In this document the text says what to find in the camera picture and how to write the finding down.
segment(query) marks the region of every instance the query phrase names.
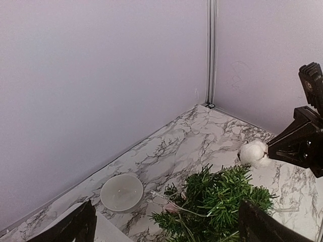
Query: white cotton ball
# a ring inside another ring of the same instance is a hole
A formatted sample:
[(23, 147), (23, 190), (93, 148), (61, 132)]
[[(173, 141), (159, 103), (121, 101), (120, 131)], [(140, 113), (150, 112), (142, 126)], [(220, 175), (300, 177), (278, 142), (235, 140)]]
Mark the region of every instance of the white cotton ball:
[(272, 160), (269, 159), (267, 155), (265, 155), (264, 158), (259, 161), (258, 167), (267, 167), (271, 162)]
[(266, 155), (267, 150), (268, 146), (259, 140), (245, 144), (241, 146), (239, 151), (240, 162), (242, 165), (266, 167), (271, 161)]
[(260, 141), (260, 140), (254, 140), (254, 141), (251, 141), (250, 144), (258, 145), (258, 146), (260, 146), (263, 149), (263, 151), (265, 153), (268, 153), (268, 145), (265, 144), (265, 143), (263, 143), (262, 141)]

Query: artificial pine branch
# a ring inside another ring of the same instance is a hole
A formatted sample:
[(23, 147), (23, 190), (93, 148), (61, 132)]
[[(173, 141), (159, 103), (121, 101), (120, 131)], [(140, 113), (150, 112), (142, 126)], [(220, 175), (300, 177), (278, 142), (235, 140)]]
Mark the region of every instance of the artificial pine branch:
[(188, 176), (182, 192), (174, 184), (166, 187), (164, 195), (181, 209), (153, 213), (152, 218), (169, 242), (239, 241), (241, 200), (250, 200), (265, 212), (273, 208), (274, 195), (249, 184), (250, 167), (234, 166), (217, 173), (211, 173), (210, 168)]

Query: round dish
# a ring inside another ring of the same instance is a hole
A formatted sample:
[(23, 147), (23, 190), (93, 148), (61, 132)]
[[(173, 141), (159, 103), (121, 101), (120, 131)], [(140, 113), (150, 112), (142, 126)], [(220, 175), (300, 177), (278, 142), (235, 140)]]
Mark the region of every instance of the round dish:
[(114, 213), (130, 213), (140, 206), (143, 198), (141, 181), (128, 174), (110, 178), (102, 187), (103, 205)]

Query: lavender wall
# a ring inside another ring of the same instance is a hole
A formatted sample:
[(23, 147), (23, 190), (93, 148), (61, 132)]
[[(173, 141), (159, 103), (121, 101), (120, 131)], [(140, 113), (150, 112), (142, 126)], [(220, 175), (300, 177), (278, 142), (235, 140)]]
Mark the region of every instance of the lavender wall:
[(205, 1), (3, 1), (0, 33), (0, 230), (205, 99)]
[(298, 69), (323, 65), (323, 4), (219, 1), (215, 104), (275, 134), (306, 105)]

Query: black clamp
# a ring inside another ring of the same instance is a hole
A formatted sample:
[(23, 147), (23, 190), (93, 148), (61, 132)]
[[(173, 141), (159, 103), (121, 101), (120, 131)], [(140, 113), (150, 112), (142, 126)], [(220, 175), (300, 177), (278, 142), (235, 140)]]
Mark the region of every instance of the black clamp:
[(317, 63), (299, 69), (308, 106), (294, 109), (294, 121), (268, 144), (271, 159), (310, 168), (316, 177), (323, 176), (323, 74)]

